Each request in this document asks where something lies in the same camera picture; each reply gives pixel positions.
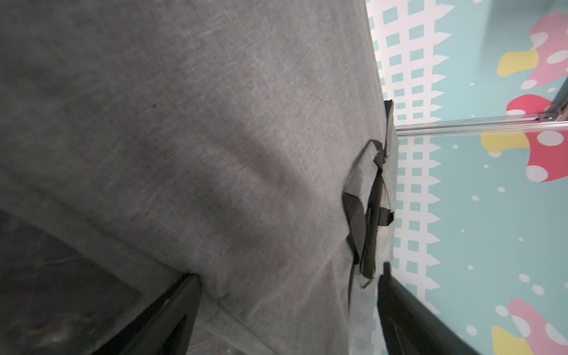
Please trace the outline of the grey laptop bag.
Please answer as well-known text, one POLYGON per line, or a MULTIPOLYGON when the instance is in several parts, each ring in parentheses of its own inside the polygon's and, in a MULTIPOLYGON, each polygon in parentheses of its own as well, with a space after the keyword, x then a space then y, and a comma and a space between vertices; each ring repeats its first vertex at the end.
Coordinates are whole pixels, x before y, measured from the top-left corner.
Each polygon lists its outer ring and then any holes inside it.
POLYGON ((3 1, 1 352, 191 275, 247 354, 347 354, 386 117, 363 1, 3 1))

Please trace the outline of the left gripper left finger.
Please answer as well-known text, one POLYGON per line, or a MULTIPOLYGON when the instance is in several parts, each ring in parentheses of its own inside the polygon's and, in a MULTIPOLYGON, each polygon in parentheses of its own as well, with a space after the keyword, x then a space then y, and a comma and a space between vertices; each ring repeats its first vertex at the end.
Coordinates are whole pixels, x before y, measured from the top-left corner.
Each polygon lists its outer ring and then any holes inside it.
POLYGON ((95 355, 185 354, 201 301, 199 277, 185 274, 95 355))

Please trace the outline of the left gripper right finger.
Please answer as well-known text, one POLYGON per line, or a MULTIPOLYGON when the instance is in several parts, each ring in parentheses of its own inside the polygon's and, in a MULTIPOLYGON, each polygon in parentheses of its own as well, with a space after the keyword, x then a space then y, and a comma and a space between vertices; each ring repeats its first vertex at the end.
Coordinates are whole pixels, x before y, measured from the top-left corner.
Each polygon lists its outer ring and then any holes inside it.
POLYGON ((377 308, 389 354, 476 354, 427 309, 383 264, 377 289, 377 308))

